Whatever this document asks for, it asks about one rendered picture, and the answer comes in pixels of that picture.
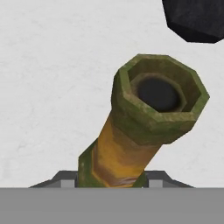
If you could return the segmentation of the black faceted bottle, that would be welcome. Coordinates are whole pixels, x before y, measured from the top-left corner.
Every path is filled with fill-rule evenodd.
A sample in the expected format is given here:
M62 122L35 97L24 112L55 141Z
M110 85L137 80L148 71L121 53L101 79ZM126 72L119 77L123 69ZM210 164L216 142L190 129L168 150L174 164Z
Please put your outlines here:
M167 26L186 42L224 39L224 0L162 0Z

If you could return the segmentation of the green and yellow glass bottle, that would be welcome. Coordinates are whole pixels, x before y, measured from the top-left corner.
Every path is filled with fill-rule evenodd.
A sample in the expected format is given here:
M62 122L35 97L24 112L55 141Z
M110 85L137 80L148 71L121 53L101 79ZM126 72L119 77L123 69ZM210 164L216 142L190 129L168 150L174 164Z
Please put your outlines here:
M168 55L138 54L118 69L111 111L79 156L79 187L143 187L145 167L164 144L190 131L209 94L190 67Z

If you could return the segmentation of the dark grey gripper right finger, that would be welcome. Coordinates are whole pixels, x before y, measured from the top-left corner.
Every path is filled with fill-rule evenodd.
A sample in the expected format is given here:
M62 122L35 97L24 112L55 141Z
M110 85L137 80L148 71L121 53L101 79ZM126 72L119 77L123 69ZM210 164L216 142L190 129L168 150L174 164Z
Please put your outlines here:
M192 188L191 185L172 179L165 171L146 171L145 188Z

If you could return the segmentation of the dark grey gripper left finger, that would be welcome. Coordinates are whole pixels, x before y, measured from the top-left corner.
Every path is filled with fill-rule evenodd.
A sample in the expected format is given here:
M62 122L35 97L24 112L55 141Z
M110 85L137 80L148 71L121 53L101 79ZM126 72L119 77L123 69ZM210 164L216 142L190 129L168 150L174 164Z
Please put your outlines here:
M58 171L53 178L32 185L31 188L75 188L77 185L77 171Z

